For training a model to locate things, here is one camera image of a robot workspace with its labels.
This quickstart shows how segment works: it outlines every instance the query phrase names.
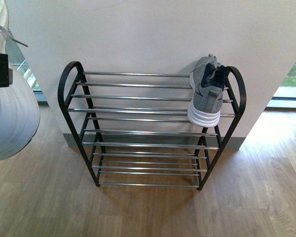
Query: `baseboard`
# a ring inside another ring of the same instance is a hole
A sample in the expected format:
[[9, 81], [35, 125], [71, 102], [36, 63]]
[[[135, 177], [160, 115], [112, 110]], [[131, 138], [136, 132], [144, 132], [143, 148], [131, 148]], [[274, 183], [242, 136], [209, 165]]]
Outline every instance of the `baseboard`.
[[[65, 140], [70, 147], [76, 147], [76, 143], [72, 134], [64, 133]], [[86, 134], [83, 139], [85, 142], [93, 142], [94, 135]], [[169, 144], [187, 144], [192, 145], [196, 144], [198, 138], [196, 137], [173, 137], [173, 136], [112, 136], [106, 135], [103, 136], [103, 140], [106, 142], [127, 142], [127, 143], [155, 143], [162, 144], [167, 141]], [[245, 137], [231, 137], [227, 143], [226, 150], [239, 150], [240, 146], [244, 142]], [[207, 137], [206, 138], [208, 146], [217, 146], [216, 137]]]

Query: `shoe rack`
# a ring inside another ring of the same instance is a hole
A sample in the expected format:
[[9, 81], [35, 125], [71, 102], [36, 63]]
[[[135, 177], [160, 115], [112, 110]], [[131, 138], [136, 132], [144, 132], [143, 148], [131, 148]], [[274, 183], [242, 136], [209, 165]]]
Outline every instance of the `shoe rack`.
[[58, 102], [96, 186], [201, 190], [246, 107], [242, 76], [228, 68], [219, 124], [230, 126], [222, 136], [219, 124], [188, 121], [189, 75], [85, 72], [80, 62], [69, 63]]

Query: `chrome bar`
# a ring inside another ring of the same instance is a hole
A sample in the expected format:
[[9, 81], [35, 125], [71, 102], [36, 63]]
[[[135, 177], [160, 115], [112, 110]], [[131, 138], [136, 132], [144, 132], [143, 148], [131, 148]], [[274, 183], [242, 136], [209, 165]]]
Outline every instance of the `chrome bar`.
[[199, 176], [199, 174], [179, 174], [179, 173], [146, 173], [146, 172], [117, 172], [117, 171], [100, 171], [105, 174], [152, 174], [152, 175], [170, 175], [170, 176]]
[[106, 151], [107, 153], [128, 153], [128, 154], [142, 154], [142, 155], [181, 155], [193, 156], [194, 153], [170, 153], [170, 152], [126, 152], [126, 151]]
[[191, 101], [191, 98], [152, 98], [137, 96], [107, 96], [107, 95], [71, 95], [72, 98], [113, 99], [113, 100], [158, 100], [158, 101]]
[[127, 166], [106, 166], [93, 165], [93, 168], [101, 169], [135, 169], [135, 170], [168, 170], [168, 171], [189, 171], [189, 172], [207, 172], [206, 169], [180, 169], [180, 168], [148, 168], [148, 167], [127, 167]]
[[128, 185], [128, 186], [150, 186], [150, 187], [175, 187], [175, 188], [197, 188], [198, 185], [174, 185], [174, 184], [128, 184], [128, 183], [108, 183], [99, 182], [100, 185]]
[[149, 131], [122, 131], [122, 130], [104, 130], [104, 129], [84, 129], [85, 132], [100, 132], [102, 134], [115, 135], [175, 135], [175, 136], [206, 136], [216, 137], [217, 133], [190, 133], [190, 132], [149, 132]]
[[108, 147], [156, 147], [156, 148], [174, 148], [174, 149], [202, 149], [218, 150], [218, 147], [206, 147], [200, 145], [183, 144], [144, 144], [144, 143], [119, 143], [119, 142], [83, 142], [85, 145], [108, 146]]
[[119, 84], [119, 83], [95, 83], [95, 82], [77, 82], [82, 86], [114, 86], [114, 87], [139, 87], [139, 88], [171, 88], [171, 89], [191, 89], [189, 85], [144, 85], [144, 84]]
[[127, 153], [93, 153], [95, 156], [105, 157], [147, 157], [147, 158], [173, 158], [173, 159], [206, 159], [206, 157], [193, 157], [193, 156], [170, 156], [170, 155], [140, 155], [140, 154], [127, 154]]
[[122, 164], [168, 164], [168, 165], [197, 165], [192, 163], [167, 163], [167, 162], [147, 162], [147, 161], [118, 161], [118, 160], [103, 160], [103, 163], [122, 163]]
[[99, 110], [99, 109], [67, 109], [68, 112], [97, 112], [100, 114], [132, 114], [132, 115], [172, 115], [172, 116], [187, 116], [187, 112], [147, 112], [147, 111], [123, 111], [123, 110]]
[[105, 72], [83, 72], [85, 75], [104, 76], [145, 76], [145, 77], [167, 77], [167, 78], [189, 78], [190, 75], [177, 74], [153, 74], [153, 73], [105, 73]]
[[[146, 111], [118, 111], [118, 110], [98, 110], [98, 109], [74, 109], [69, 108], [67, 109], [68, 112], [80, 112], [80, 113], [92, 113], [92, 112], [98, 112], [102, 114], [133, 114], [133, 115], [171, 115], [171, 116], [187, 116], [187, 112], [146, 112]], [[221, 114], [220, 117], [225, 118], [234, 118], [235, 114]], [[136, 119], [135, 121], [154, 121], [155, 119]], [[164, 120], [164, 119], [157, 119], [158, 122], [160, 121], [167, 121], [170, 122], [170, 120]], [[173, 120], [173, 122], [184, 122], [184, 120]]]
[[125, 108], [125, 107], [93, 107], [93, 109], [101, 110], [152, 110], [152, 111], [173, 111], [173, 112], [186, 112], [187, 109], [169, 109], [169, 108]]
[[143, 118], [89, 118], [91, 120], [107, 120], [107, 121], [140, 121], [140, 122], [181, 122], [191, 123], [188, 120], [175, 120], [175, 119], [143, 119]]

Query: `sneaker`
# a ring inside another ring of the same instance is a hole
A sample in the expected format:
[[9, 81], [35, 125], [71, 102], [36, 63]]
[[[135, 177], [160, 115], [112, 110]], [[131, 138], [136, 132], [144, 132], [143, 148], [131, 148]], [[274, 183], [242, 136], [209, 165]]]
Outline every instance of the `sneaker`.
[[216, 57], [211, 54], [196, 63], [190, 76], [194, 94], [187, 110], [187, 117], [192, 123], [202, 127], [218, 124], [228, 73], [229, 69], [217, 63]]

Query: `wooden floor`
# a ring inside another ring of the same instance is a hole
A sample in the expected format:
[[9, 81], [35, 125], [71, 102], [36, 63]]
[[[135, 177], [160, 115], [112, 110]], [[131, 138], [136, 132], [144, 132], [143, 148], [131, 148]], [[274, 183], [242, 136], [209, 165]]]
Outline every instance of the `wooden floor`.
[[296, 237], [296, 112], [264, 112], [202, 191], [97, 188], [48, 107], [0, 161], [0, 237]]

